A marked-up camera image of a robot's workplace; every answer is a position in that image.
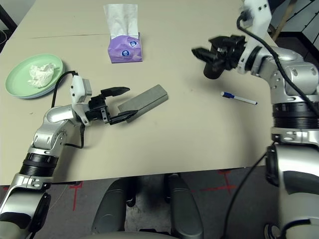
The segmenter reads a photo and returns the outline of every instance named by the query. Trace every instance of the gray rectangular block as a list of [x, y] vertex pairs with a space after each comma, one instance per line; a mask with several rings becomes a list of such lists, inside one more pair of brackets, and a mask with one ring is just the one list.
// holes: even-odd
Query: gray rectangular block
[[137, 117], [145, 114], [147, 111], [155, 108], [159, 104], [168, 100], [168, 94], [166, 90], [163, 89], [162, 86], [156, 85], [153, 88], [141, 93], [138, 96], [126, 101], [125, 103], [118, 106], [120, 112], [123, 111], [132, 111], [138, 110], [133, 117], [126, 120], [127, 122], [131, 122]]

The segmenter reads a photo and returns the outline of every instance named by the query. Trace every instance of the silver robot arm segment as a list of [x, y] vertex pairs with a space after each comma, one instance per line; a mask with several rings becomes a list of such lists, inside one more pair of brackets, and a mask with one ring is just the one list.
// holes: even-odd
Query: silver robot arm segment
[[[252, 33], [263, 38], [270, 16], [266, 0], [246, 0], [243, 8], [253, 23]], [[274, 56], [259, 42], [244, 36], [219, 36], [209, 40], [211, 49], [194, 48], [206, 62], [204, 75], [217, 79], [224, 70], [250, 71], [270, 86], [274, 126], [266, 154], [266, 179], [279, 187], [280, 228], [288, 239], [319, 235], [319, 119], [302, 97], [285, 81]], [[319, 108], [318, 69], [292, 50], [272, 47], [286, 75]]]
[[78, 126], [89, 126], [93, 120], [118, 123], [137, 111], [127, 111], [111, 117], [105, 98], [128, 91], [126, 87], [113, 87], [92, 95], [90, 83], [74, 76], [70, 93], [72, 104], [53, 107], [44, 115], [42, 126], [33, 142], [19, 173], [17, 173], [0, 207], [0, 239], [23, 239], [36, 233], [44, 225], [51, 196], [45, 191], [51, 186], [53, 172], [67, 139]]

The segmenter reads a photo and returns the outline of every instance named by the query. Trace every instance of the marker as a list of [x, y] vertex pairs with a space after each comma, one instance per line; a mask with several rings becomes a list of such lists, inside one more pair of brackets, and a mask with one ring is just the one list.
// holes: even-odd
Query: marker
[[238, 96], [235, 96], [235, 95], [233, 95], [232, 93], [229, 93], [229, 92], [222, 91], [220, 94], [221, 94], [222, 97], [226, 97], [226, 98], [230, 98], [230, 99], [236, 99], [236, 100], [239, 100], [239, 101], [250, 103], [252, 105], [258, 104], [256, 101], [252, 101], [252, 100], [249, 100], [249, 99], [238, 97]]

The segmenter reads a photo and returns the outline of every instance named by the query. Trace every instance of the beige tabletop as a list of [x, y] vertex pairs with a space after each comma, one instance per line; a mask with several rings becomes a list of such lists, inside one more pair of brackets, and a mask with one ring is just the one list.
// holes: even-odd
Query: beige tabletop
[[[213, 36], [240, 34], [235, 21], [241, 1], [136, 0], [144, 61], [122, 64], [111, 64], [107, 53], [103, 5], [111, 2], [38, 0], [7, 42], [0, 55], [0, 185], [9, 184], [20, 170], [52, 100], [52, 93], [35, 100], [14, 98], [4, 83], [16, 64], [41, 53], [59, 56], [68, 70], [89, 79], [93, 96], [108, 87], [131, 88], [107, 100], [114, 115], [119, 104], [156, 84], [169, 95], [132, 123], [94, 122], [85, 131], [83, 149], [65, 147], [55, 181], [252, 165], [271, 142], [268, 84], [235, 70], [209, 80], [202, 73], [204, 63], [191, 53], [192, 47], [209, 47]], [[45, 25], [46, 30], [37, 29]], [[70, 82], [67, 78], [59, 88], [57, 106], [71, 103]], [[223, 98], [221, 91], [258, 104]]]

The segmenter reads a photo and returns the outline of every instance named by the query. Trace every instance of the green plate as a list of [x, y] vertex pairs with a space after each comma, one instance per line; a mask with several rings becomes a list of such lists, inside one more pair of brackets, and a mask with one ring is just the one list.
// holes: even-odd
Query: green plate
[[[28, 83], [28, 80], [31, 79], [29, 73], [30, 67], [32, 65], [41, 67], [48, 63], [53, 63], [56, 66], [54, 68], [52, 80], [49, 82], [49, 84], [42, 88], [31, 86]], [[62, 73], [63, 63], [59, 57], [51, 54], [31, 56], [11, 70], [5, 82], [5, 89], [10, 95], [19, 98], [41, 95], [42, 92], [48, 91], [55, 85], [56, 81], [59, 79]]]

